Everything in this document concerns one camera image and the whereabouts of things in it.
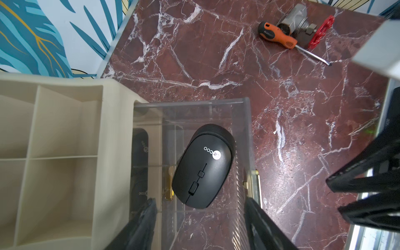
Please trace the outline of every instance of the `blue leaf wallpaper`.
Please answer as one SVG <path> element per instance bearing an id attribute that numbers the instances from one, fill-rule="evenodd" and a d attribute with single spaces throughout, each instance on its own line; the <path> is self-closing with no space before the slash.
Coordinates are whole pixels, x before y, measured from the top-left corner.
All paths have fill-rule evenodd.
<path id="1" fill-rule="evenodd" d="M 96 77 L 130 3 L 0 0 L 0 72 Z"/>
<path id="2" fill-rule="evenodd" d="M 72 77 L 60 34 L 36 0 L 1 0 L 0 10 L 0 64 L 21 73 Z"/>

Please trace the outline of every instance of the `red marble floor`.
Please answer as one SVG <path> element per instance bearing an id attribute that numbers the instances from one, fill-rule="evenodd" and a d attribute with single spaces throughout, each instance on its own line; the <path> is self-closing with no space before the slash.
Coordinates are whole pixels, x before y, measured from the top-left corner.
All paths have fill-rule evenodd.
<path id="1" fill-rule="evenodd" d="M 313 50 L 327 67 L 256 34 L 299 2 L 140 0 L 103 77 L 149 102 L 249 97 L 264 210 L 299 249 L 337 250 L 356 195 L 325 179 L 373 139 L 387 78 L 350 59 L 383 19 L 303 1 L 311 22 L 336 18 Z"/>

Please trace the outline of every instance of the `red valve handle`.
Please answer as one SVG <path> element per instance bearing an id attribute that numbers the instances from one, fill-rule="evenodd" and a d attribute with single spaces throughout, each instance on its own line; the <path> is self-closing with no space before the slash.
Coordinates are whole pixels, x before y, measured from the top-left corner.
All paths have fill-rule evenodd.
<path id="1" fill-rule="evenodd" d="M 330 15 L 324 21 L 324 23 L 319 27 L 317 32 L 315 32 L 315 34 L 312 37 L 311 41 L 308 43 L 307 50 L 314 49 L 317 46 L 317 44 L 320 43 L 321 38 L 326 35 L 326 31 L 329 30 L 332 27 L 334 21 L 335 21 L 335 18 L 332 15 Z"/>

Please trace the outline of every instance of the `black object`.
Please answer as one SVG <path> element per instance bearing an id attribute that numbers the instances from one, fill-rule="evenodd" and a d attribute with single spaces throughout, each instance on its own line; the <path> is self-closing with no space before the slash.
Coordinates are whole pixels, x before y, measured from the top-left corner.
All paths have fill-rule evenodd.
<path id="1" fill-rule="evenodd" d="M 246 197 L 244 219 L 251 250 L 297 250 L 252 198 Z"/>
<path id="2" fill-rule="evenodd" d="M 200 127 L 180 158 L 172 180 L 179 200 L 193 208 L 208 207 L 228 176 L 235 148 L 235 140 L 225 128 L 215 124 Z"/>
<path id="3" fill-rule="evenodd" d="M 400 231 L 400 191 L 393 190 L 369 196 L 339 207 L 343 218 L 352 224 L 383 230 Z"/>
<path id="4" fill-rule="evenodd" d="M 148 134 L 144 129 L 133 129 L 130 173 L 131 214 L 135 214 L 147 201 L 148 141 Z"/>
<path id="5" fill-rule="evenodd" d="M 277 27 L 280 28 L 285 35 L 290 36 L 290 27 L 287 24 L 280 23 Z"/>
<path id="6" fill-rule="evenodd" d="M 386 115 L 385 127 L 387 128 L 390 122 L 400 115 L 400 87 L 393 90 L 392 98 L 390 99 L 390 104 L 388 108 L 388 113 Z"/>
<path id="7" fill-rule="evenodd" d="M 400 169 L 400 159 L 391 158 L 389 159 L 388 171 L 395 171 Z"/>
<path id="8" fill-rule="evenodd" d="M 387 19 L 399 19 L 400 18 L 400 1 L 396 1 L 394 4 L 390 5 L 384 11 L 382 11 L 380 16 L 384 16 Z"/>
<path id="9" fill-rule="evenodd" d="M 339 169 L 326 184 L 333 192 L 384 192 L 400 188 L 400 170 L 355 178 L 400 152 L 400 116 L 378 135 L 358 156 Z"/>
<path id="10" fill-rule="evenodd" d="M 264 28 L 266 21 L 262 21 L 257 28 L 258 34 L 264 34 L 266 38 L 273 39 L 275 37 L 275 33 L 272 30 L 266 30 Z"/>
<path id="11" fill-rule="evenodd" d="M 156 200 L 148 199 L 105 250 L 150 250 L 156 218 Z"/>

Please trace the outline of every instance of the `black wireless mouse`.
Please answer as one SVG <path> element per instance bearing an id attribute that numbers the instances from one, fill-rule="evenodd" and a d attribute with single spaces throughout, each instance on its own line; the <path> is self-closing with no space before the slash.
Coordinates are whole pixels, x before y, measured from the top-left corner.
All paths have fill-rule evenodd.
<path id="1" fill-rule="evenodd" d="M 178 161 L 172 189 L 192 208 L 208 207 L 220 191 L 235 158 L 235 140 L 223 127 L 201 126 Z"/>

